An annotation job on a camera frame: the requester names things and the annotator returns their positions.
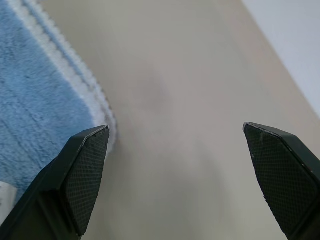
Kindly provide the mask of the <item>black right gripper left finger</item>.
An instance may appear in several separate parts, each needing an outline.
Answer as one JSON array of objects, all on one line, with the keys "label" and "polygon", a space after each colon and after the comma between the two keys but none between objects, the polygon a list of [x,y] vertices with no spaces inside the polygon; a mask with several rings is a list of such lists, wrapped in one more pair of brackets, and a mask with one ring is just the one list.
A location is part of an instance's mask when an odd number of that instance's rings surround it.
[{"label": "black right gripper left finger", "polygon": [[110,130],[72,136],[0,226],[0,240],[81,240],[99,195]]}]

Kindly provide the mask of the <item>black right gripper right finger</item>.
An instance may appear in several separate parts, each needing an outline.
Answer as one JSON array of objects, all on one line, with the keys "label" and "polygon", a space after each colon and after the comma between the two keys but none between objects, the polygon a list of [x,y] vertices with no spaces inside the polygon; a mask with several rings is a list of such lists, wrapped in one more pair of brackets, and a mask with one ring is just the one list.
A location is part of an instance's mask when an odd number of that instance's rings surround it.
[{"label": "black right gripper right finger", "polygon": [[295,135],[243,125],[256,179],[287,240],[320,240],[320,160]]}]

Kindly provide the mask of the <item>blue towel with white trim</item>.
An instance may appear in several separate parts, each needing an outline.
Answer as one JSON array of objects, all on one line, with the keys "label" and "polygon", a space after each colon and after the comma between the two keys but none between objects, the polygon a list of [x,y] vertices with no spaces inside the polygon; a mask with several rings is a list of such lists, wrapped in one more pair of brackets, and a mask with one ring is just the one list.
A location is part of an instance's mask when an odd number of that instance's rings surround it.
[{"label": "blue towel with white trim", "polygon": [[98,81],[38,0],[0,0],[0,182],[15,201],[77,133],[117,124]]}]

